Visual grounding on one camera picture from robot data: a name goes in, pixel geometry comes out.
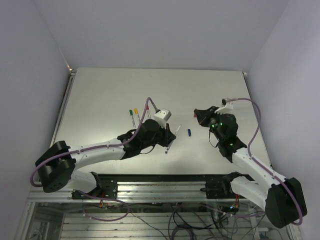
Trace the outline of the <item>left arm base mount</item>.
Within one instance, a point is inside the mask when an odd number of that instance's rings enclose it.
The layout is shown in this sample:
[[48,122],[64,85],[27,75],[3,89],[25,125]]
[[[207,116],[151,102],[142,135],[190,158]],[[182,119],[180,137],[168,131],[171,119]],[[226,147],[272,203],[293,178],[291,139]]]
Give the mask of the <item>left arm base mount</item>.
[[114,178],[105,174],[75,171],[68,183],[73,190],[71,194],[73,200],[117,198],[118,184]]

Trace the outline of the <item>red pen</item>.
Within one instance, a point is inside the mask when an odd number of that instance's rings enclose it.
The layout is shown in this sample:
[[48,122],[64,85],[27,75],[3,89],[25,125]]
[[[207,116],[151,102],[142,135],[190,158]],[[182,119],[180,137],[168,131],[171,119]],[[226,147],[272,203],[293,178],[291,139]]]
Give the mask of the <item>red pen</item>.
[[151,117],[149,106],[146,107],[146,113],[147,113],[148,119],[151,119],[152,117]]

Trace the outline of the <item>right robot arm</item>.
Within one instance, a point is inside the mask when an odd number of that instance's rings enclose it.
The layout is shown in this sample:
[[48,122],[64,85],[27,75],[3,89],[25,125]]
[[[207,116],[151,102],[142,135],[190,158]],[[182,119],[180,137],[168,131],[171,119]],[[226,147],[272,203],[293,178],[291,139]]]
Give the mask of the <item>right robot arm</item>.
[[193,112],[198,124],[216,137],[220,154],[252,178],[248,180],[239,172],[225,175],[221,194],[226,198],[237,194],[250,200],[277,228],[301,223],[308,212],[301,183],[277,173],[251,154],[237,136],[239,125],[233,114],[221,112],[216,106]]

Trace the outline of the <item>yellow pen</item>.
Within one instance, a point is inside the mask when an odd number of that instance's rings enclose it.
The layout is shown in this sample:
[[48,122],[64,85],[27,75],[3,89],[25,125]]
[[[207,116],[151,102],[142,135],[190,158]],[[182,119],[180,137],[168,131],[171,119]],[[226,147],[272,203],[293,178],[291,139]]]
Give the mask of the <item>yellow pen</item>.
[[138,114],[136,116],[137,116],[138,122],[140,123],[141,122],[140,114]]

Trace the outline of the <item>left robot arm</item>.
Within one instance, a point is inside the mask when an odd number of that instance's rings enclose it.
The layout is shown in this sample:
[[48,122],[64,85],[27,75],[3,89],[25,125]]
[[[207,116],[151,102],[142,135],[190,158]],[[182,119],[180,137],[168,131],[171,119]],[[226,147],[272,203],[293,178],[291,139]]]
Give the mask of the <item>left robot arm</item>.
[[40,183],[31,184],[42,188],[45,193],[54,193],[68,186],[96,199],[102,193],[98,175],[83,173],[79,169],[100,162],[133,158],[156,145],[167,148],[175,139],[168,123],[162,127],[156,120],[148,119],[139,129],[131,129],[101,143],[71,147],[64,140],[58,141],[35,162]]

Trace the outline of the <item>green pen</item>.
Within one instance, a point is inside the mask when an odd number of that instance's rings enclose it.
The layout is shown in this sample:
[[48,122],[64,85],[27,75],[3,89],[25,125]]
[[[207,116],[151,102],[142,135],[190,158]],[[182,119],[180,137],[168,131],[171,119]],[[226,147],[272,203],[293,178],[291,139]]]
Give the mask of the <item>green pen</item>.
[[137,129],[136,123],[135,123],[135,119],[134,119],[134,115],[130,116],[130,117],[131,117],[131,120],[132,120],[133,129]]

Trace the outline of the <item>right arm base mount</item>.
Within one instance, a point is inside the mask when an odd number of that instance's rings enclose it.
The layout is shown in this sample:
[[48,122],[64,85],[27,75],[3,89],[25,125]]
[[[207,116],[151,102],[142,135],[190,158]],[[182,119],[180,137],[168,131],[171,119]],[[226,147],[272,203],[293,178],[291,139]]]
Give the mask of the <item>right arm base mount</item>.
[[236,198],[236,194],[231,187],[231,182],[242,176],[243,175],[237,171],[227,175],[216,175],[215,178],[206,181],[204,187],[202,187],[200,191],[206,194],[207,199]]

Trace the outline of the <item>yellow pen cap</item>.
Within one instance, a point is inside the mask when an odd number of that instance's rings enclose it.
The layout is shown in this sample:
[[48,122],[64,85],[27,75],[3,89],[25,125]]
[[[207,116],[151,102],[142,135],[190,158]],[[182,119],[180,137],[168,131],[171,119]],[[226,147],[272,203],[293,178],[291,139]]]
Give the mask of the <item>yellow pen cap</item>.
[[135,113],[137,116],[139,115],[139,112],[138,112],[138,109],[137,109],[137,108],[134,109],[134,113]]

